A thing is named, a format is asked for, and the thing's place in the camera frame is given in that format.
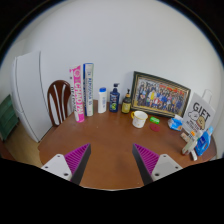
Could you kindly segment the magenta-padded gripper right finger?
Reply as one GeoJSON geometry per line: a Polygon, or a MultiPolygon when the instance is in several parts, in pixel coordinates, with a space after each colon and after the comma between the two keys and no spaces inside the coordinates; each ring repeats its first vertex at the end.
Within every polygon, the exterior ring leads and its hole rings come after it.
{"type": "Polygon", "coordinates": [[[133,145],[132,153],[145,185],[182,169],[169,155],[158,155],[138,144],[133,145]]]}

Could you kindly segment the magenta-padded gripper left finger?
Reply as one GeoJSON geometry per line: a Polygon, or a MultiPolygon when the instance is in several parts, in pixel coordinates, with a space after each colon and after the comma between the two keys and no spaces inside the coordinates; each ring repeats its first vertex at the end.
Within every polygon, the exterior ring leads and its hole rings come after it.
{"type": "Polygon", "coordinates": [[[66,155],[56,154],[42,169],[79,185],[91,154],[89,143],[72,150],[66,155]]]}

